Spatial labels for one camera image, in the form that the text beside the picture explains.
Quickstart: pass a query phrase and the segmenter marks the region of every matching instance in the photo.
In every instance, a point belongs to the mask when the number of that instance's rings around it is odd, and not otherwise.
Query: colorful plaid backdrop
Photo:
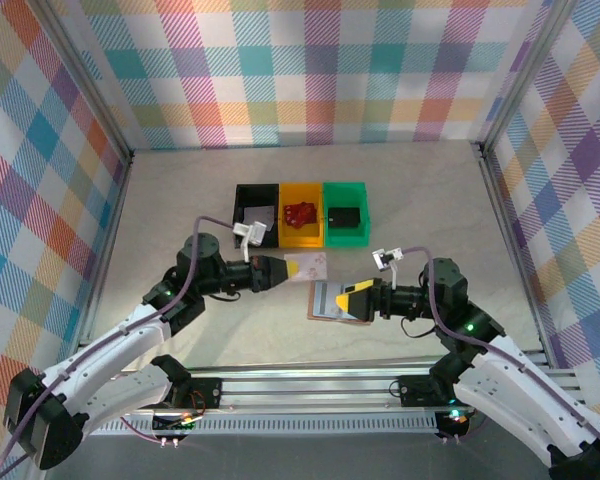
[[[540,2],[53,3],[130,143],[168,149],[477,135]]]
[[[122,173],[24,0],[1,0],[0,450],[11,377],[67,354]]]
[[[600,410],[600,0],[579,2],[496,153],[542,324]]]
[[[496,96],[495,101],[493,102],[493,104],[491,105],[491,108],[489,109],[487,119],[482,124],[482,127],[480,128],[480,133],[478,134],[478,138],[477,138],[479,141],[482,142],[485,140],[487,134],[489,133],[489,130],[491,129],[491,126],[493,125],[493,120],[500,113],[500,107],[502,106],[502,102],[504,101],[505,98],[507,98],[507,96],[509,95],[509,92],[511,92],[511,88],[513,87],[514,82],[517,80],[518,74],[520,73],[520,70],[524,66],[525,61],[527,60],[527,57],[529,56],[531,46],[538,38],[538,35],[540,34],[542,27],[544,26],[544,22],[547,20],[549,11],[551,10],[551,7],[553,6],[554,1],[555,0],[543,0],[542,1],[542,5],[540,6],[540,9],[536,13],[536,17],[533,21],[533,24],[531,25],[531,28],[528,30],[527,35],[524,39],[524,42],[522,42],[522,45],[520,46],[520,50],[518,50],[515,60],[509,67],[509,71],[507,72],[507,75],[506,75],[504,81],[502,82],[502,85],[500,86],[498,95]]]

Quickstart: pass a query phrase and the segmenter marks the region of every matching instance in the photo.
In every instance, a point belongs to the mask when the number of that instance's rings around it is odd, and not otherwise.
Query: red object
[[[318,212],[313,203],[298,203],[284,206],[284,220],[293,228],[302,228],[310,223],[318,222]]]

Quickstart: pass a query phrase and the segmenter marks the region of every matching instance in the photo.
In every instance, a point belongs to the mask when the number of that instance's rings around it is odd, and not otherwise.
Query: robotic arm
[[[374,313],[435,320],[435,333],[450,351],[430,370],[425,390],[451,404],[475,407],[527,445],[549,467],[551,478],[600,479],[600,415],[573,400],[533,364],[504,329],[469,301],[467,280],[448,258],[432,259],[421,285],[396,285],[395,262],[408,251],[374,252],[393,282],[368,280],[336,300],[354,317],[372,322]],[[398,379],[401,401],[420,395]]]
[[[245,231],[245,236],[252,230]],[[204,312],[205,296],[269,290],[297,268],[273,257],[247,259],[225,262],[214,236],[198,234],[197,242],[190,237],[178,252],[176,265],[127,319],[95,344],[42,374],[25,369],[16,375],[4,421],[35,464],[43,470],[58,465],[103,423],[145,405],[166,401],[173,408],[217,407],[221,380],[198,379],[194,383],[189,372],[169,355],[153,359],[132,375],[113,378]],[[193,265],[195,274],[187,286]],[[176,295],[183,289],[183,295]]]
[[[256,229],[242,230],[249,237]],[[246,251],[246,242],[242,247]],[[420,284],[397,285],[396,262],[418,250],[429,256]],[[196,228],[176,266],[129,318],[42,374],[26,369],[13,378],[5,410],[12,442],[17,440],[39,468],[48,469],[103,423],[136,408],[163,402],[179,409],[217,408],[222,379],[192,378],[168,355],[113,378],[204,312],[205,296],[268,290],[297,268],[272,257],[246,258],[248,262],[225,262],[217,239],[198,235]],[[432,406],[474,407],[525,443],[554,480],[600,480],[600,416],[553,383],[491,316],[469,301],[467,280],[452,260],[433,259],[422,248],[379,250],[374,258],[381,270],[393,271],[393,281],[376,278],[354,285],[337,298],[340,308],[364,322],[372,322],[375,312],[386,319],[432,318],[436,335],[449,350],[424,380],[396,380],[403,406],[422,405],[418,402],[427,397]]]

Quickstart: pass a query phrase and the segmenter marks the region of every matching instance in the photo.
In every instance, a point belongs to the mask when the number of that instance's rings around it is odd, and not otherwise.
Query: gray floor
[[[434,435],[197,437],[178,450],[131,435],[89,437],[47,480],[548,480],[544,465],[494,423],[461,445]]]
[[[237,183],[289,181],[366,182],[371,245],[327,250],[331,280],[378,276],[370,256],[377,248],[426,245],[434,255],[458,263],[469,279],[472,300],[521,348],[539,347],[478,165],[463,141],[138,154],[94,334],[122,321],[175,263],[195,217],[231,221]],[[240,257],[228,230],[206,228],[220,239],[225,259]],[[401,262],[400,283],[415,284],[424,262],[420,256]],[[157,353],[170,353],[190,367],[445,353],[435,337],[406,338],[399,319],[376,320],[371,326],[307,320],[308,291],[308,284],[287,284],[247,293],[236,304],[207,301],[204,315],[140,363]],[[413,332],[430,326],[429,321],[418,323],[410,325]]]

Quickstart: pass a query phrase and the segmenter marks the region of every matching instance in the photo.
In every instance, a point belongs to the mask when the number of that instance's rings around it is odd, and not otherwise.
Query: card
[[[353,325],[370,325],[344,312],[336,304],[336,297],[344,293],[345,288],[354,284],[338,282],[314,282],[309,292],[309,320],[327,320]]]
[[[289,282],[313,282],[327,279],[327,254],[324,252],[287,253],[285,260],[298,264],[298,273]]]
[[[245,207],[244,219],[242,223],[251,225],[254,222],[264,223],[267,226],[267,232],[273,228],[276,221],[276,209],[273,205],[267,207]]]

